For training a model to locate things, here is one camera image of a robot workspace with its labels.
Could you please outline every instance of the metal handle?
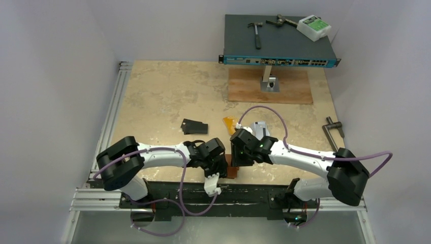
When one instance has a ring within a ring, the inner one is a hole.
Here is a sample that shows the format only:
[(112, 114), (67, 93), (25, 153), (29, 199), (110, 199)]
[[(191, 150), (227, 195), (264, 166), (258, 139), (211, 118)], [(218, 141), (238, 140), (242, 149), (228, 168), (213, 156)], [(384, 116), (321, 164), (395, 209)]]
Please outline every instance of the metal handle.
[(326, 121), (328, 121), (327, 125), (322, 126), (323, 128), (323, 132), (326, 135), (326, 138), (328, 138), (329, 144), (331, 144), (331, 147), (334, 151), (338, 151), (338, 146), (336, 145), (334, 138), (332, 137), (331, 133), (330, 133), (330, 129), (338, 129), (340, 136), (342, 138), (344, 138), (344, 132), (343, 132), (343, 124), (341, 124), (340, 121), (338, 122), (333, 122), (331, 117), (326, 117)]

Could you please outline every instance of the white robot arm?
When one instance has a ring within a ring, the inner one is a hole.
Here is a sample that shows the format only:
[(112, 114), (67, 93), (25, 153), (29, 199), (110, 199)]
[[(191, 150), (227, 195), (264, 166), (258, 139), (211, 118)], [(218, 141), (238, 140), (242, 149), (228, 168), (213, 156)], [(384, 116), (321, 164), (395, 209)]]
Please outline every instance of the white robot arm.
[[(232, 166), (250, 166), (255, 162), (288, 165), (319, 176), (315, 179), (295, 179), (291, 182), (293, 194), (301, 201), (315, 198), (335, 197), (348, 205), (358, 205), (368, 180), (369, 173), (359, 161), (342, 162), (324, 160), (324, 157), (353, 158), (350, 151), (341, 148), (338, 152), (315, 151), (289, 145), (265, 136), (261, 140), (249, 131), (239, 129), (232, 135)], [(302, 151), (321, 155), (316, 159), (295, 153)], [(221, 193), (217, 187), (219, 178), (227, 176), (225, 148), (218, 138), (208, 142), (183, 142), (172, 146), (154, 146), (137, 143), (134, 137), (126, 137), (97, 156), (99, 168), (116, 158), (133, 151), (142, 151), (112, 164), (101, 173), (104, 189), (120, 189), (133, 200), (147, 196), (148, 189), (143, 179), (136, 176), (141, 169), (161, 166), (201, 167), (205, 174), (204, 189), (208, 196)]]

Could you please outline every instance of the beige table surface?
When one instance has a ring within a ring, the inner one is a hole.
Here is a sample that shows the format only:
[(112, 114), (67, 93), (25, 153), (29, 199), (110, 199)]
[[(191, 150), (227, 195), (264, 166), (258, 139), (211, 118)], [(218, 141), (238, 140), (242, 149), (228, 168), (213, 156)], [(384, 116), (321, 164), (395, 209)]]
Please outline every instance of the beige table surface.
[[(183, 141), (208, 141), (219, 137), (230, 154), (230, 135), (223, 117), (242, 113), (257, 103), (228, 101), (228, 69), (248, 66), (227, 66), (215, 62), (134, 62), (126, 94), (121, 105), (112, 144), (124, 136), (135, 136), (138, 142), (151, 145), (174, 145)], [(337, 121), (325, 73), (321, 68), (307, 70), (313, 105), (264, 104), (278, 111), (285, 119), (288, 143), (315, 150), (330, 151), (322, 125), (326, 117)], [(184, 135), (180, 125), (184, 118), (208, 124), (208, 135)], [(271, 136), (282, 139), (284, 130), (278, 117), (266, 109), (250, 111), (242, 124), (265, 121)], [(344, 146), (338, 131), (332, 131), (338, 146)], [(148, 180), (179, 181), (182, 169), (156, 167), (141, 170)], [(314, 178), (316, 175), (283, 165), (254, 164), (241, 167), (236, 179), (220, 179), (223, 183), (288, 185), (293, 178)], [(185, 181), (203, 182), (200, 168), (187, 168)]]

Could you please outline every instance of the wooden board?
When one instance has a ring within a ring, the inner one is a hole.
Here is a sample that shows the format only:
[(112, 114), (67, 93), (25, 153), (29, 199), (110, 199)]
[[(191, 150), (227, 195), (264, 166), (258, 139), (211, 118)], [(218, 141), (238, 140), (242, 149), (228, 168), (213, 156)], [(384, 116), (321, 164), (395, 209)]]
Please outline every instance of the wooden board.
[(229, 69), (230, 102), (312, 104), (307, 71), (273, 68), (271, 74), (279, 79), (280, 92), (260, 91), (262, 69)]

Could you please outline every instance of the white device box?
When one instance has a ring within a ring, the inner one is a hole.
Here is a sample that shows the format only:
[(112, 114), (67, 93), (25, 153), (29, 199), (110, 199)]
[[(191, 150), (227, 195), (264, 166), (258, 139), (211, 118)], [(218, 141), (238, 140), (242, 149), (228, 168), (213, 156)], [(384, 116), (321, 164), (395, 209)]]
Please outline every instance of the white device box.
[(300, 20), (296, 29), (315, 42), (327, 36), (331, 31), (331, 26), (316, 15), (310, 15)]

